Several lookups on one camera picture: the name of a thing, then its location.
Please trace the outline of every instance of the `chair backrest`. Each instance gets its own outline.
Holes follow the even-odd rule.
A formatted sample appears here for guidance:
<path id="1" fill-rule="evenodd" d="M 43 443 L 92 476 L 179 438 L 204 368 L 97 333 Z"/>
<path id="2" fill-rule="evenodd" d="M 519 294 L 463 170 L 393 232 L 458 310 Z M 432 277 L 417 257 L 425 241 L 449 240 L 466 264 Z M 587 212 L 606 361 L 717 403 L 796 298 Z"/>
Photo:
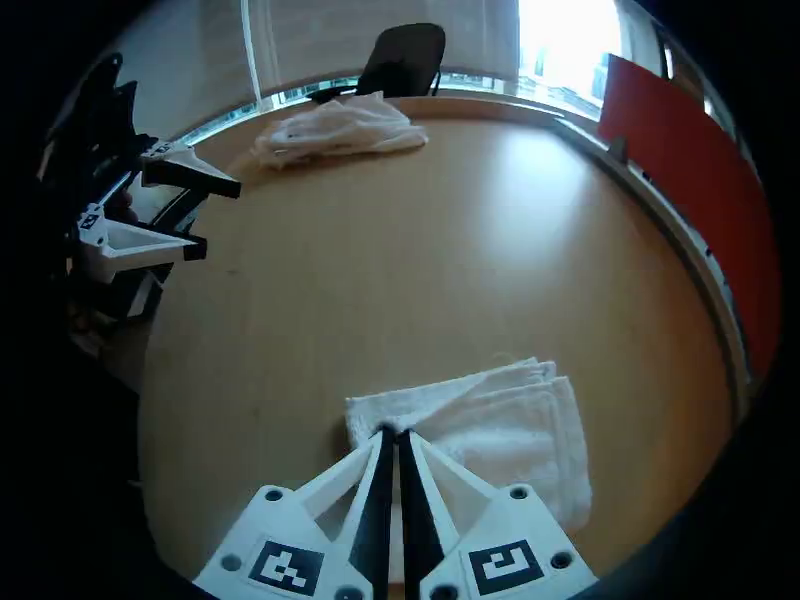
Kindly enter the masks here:
<path id="1" fill-rule="evenodd" d="M 356 94 L 382 90 L 387 98 L 426 96 L 439 73 L 445 33 L 433 23 L 414 23 L 387 29 L 375 40 Z"/>

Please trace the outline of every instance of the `white towel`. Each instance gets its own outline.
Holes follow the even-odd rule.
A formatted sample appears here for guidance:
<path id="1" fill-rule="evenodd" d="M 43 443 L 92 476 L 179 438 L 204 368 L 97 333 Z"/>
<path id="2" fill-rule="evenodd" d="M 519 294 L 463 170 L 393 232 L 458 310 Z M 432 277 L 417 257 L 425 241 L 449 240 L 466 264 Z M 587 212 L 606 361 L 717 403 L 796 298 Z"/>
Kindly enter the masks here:
<path id="1" fill-rule="evenodd" d="M 383 99 L 383 92 L 331 100 L 265 129 L 253 154 L 262 165 L 282 168 L 310 156 L 394 152 L 428 142 L 425 128 Z"/>
<path id="2" fill-rule="evenodd" d="M 354 447 L 382 424 L 413 428 L 481 479 L 530 484 L 565 530 L 586 524 L 592 503 L 586 442 L 569 379 L 535 358 L 442 383 L 348 398 Z M 395 476 L 389 579 L 403 581 Z"/>

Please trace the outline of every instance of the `black office chair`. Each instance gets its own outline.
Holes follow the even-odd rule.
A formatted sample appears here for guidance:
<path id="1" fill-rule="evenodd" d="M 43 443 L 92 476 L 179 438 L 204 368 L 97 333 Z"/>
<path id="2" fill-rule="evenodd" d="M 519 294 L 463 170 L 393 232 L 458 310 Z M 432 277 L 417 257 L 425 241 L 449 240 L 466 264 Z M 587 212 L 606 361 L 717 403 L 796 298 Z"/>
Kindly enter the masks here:
<path id="1" fill-rule="evenodd" d="M 433 23 L 414 23 L 387 29 L 375 40 L 358 85 L 318 90 L 306 96 L 317 104 L 355 90 L 356 96 L 382 91 L 385 98 L 435 96 L 442 78 L 444 29 Z M 436 77 L 436 84 L 431 84 Z"/>

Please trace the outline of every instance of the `round table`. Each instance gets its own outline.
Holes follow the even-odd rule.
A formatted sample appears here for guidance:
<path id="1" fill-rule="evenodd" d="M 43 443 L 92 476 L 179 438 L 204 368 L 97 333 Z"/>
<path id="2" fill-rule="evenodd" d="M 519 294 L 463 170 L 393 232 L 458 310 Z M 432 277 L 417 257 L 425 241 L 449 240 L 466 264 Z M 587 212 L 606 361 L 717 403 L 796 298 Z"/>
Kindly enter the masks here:
<path id="1" fill-rule="evenodd" d="M 252 124 L 214 142 L 242 196 L 206 203 L 208 257 L 167 282 L 140 413 L 150 527 L 185 576 L 259 486 L 297 487 L 348 452 L 348 396 L 555 360 L 594 492 L 571 537 L 597 575 L 729 437 L 712 318 L 629 193 L 546 127 L 420 123 L 418 150 L 281 172 L 250 164 Z"/>

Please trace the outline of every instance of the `red partition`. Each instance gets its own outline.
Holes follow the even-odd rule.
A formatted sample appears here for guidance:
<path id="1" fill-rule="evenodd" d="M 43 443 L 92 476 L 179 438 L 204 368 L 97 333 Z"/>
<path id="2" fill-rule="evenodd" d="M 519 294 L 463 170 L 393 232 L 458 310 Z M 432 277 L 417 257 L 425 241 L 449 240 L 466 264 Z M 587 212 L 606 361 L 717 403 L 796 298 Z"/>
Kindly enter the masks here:
<path id="1" fill-rule="evenodd" d="M 764 192 L 730 137 L 686 92 L 612 56 L 600 136 L 628 141 L 641 166 L 708 243 L 764 376 L 780 335 L 781 278 Z"/>

